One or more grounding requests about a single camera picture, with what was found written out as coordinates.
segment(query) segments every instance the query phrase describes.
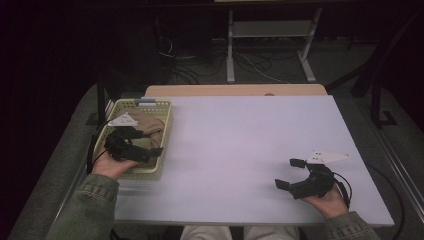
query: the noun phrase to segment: pants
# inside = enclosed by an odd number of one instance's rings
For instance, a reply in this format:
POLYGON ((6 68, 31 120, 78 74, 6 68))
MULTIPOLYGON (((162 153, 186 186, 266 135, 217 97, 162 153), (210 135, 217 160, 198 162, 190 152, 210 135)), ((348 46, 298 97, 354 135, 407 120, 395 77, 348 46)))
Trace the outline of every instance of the pants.
MULTIPOLYGON (((244 240, 298 240, 297 227, 244 227, 244 240)), ((186 226, 181 240, 232 240, 227 226, 186 226)))

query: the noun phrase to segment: metal frame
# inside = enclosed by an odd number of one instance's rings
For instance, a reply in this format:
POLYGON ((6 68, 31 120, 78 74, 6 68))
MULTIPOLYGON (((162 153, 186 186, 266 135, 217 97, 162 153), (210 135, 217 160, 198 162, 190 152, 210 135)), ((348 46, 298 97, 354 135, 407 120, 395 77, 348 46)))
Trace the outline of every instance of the metal frame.
MULTIPOLYGON (((298 53, 298 58, 300 61, 300 64, 302 65, 303 71, 305 73, 306 79, 308 80, 309 83, 315 83, 316 82, 316 78, 314 76, 314 73, 312 71, 311 66, 309 65, 308 62, 308 53, 309 53, 309 49, 311 48, 311 44, 312 41, 314 39, 314 35, 315 35, 315 30, 318 26, 318 21, 320 18, 322 12, 322 8, 317 8, 315 10, 314 16, 312 18, 312 20, 309 23, 309 29, 306 31, 306 33, 302 33, 300 30, 299 33, 293 33, 291 31, 291 33, 289 34, 284 34, 284 31, 280 31, 280 33, 270 33, 269 36, 272 37, 293 37, 293 36, 306 36, 306 42, 305 42, 305 46, 303 47, 303 49, 301 51, 299 51, 298 53)), ((263 33, 258 35, 252 35, 252 33, 243 35, 242 33, 234 33, 234 21, 233 21, 233 10, 229 11, 229 15, 228 15, 228 52, 227 52, 227 82, 228 83, 235 83, 235 76, 234 76, 234 61, 233 61, 233 38, 236 37, 265 37, 266 35, 264 35, 263 33)), ((301 25, 303 24, 303 21, 293 21, 293 23, 297 24, 297 25, 301 25)))

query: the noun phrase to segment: dark background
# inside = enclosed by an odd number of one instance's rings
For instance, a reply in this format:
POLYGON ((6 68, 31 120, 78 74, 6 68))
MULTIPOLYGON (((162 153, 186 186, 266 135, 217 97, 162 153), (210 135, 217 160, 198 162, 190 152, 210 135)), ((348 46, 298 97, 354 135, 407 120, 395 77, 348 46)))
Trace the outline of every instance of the dark background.
MULTIPOLYGON (((368 1, 349 9, 326 8, 316 37, 355 36, 387 44, 416 9, 410 2, 368 1)), ((6 151, 0 159, 0 239, 4 239, 79 100, 99 77, 106 81, 112 98, 164 84, 166 77, 157 56, 159 40, 153 24, 157 12, 81 11, 77 2, 49 0, 8 1, 0 11, 1 107, 6 113, 1 124, 6 151)), ((295 16, 302 14, 297 10, 295 16)), ((225 37, 227 19, 222 11, 192 15, 197 21, 187 15, 186 11, 168 11, 162 18, 165 31, 160 32, 187 43, 185 47, 193 51, 207 49, 213 37, 225 37)), ((273 15, 245 11, 241 18, 266 16, 273 15)), ((421 12, 410 25, 377 78, 424 130, 424 79, 419 71, 423 16, 421 12)))

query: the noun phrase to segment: black device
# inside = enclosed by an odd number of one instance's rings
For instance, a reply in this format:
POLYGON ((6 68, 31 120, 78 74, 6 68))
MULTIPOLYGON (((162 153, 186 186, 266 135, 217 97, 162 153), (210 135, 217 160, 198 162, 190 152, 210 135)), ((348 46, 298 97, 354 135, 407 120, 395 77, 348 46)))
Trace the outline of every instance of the black device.
POLYGON ((133 145, 131 139, 148 137, 143 131, 134 127, 116 127, 115 130, 106 137, 105 148, 117 161, 129 159, 136 162, 149 162, 151 157, 159 157, 162 148, 146 149, 133 145))
POLYGON ((324 164, 309 164, 304 160, 290 159, 292 167, 307 168, 309 170, 309 177, 301 182, 290 184, 289 182, 275 179, 275 185, 278 189, 290 192, 294 199, 305 198, 309 196, 324 197, 329 192, 334 183, 337 183, 343 195, 346 206, 350 205, 350 198, 348 197, 346 188, 343 183, 338 181, 328 167, 324 164))

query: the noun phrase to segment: leg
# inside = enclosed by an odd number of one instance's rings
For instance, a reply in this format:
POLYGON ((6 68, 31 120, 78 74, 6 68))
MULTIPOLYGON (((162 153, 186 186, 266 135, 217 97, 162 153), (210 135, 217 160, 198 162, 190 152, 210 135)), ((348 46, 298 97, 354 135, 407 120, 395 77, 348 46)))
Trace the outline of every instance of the leg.
POLYGON ((305 72, 306 78, 310 83, 316 82, 316 79, 314 73, 312 72, 312 68, 309 65, 307 57, 309 53, 309 48, 311 47, 312 41, 314 39, 315 30, 318 26, 321 11, 322 8, 318 8, 315 10, 314 17, 312 18, 311 24, 309 26, 308 35, 306 36, 305 46, 303 47, 303 50, 298 53, 300 64, 302 64, 303 71, 305 72))
POLYGON ((181 240, 232 240, 227 226, 185 226, 181 240))
POLYGON ((227 82, 235 83, 233 62, 233 10, 228 16, 228 52, 227 52, 227 82))
POLYGON ((297 227, 244 227, 244 240, 298 240, 299 230, 297 227))

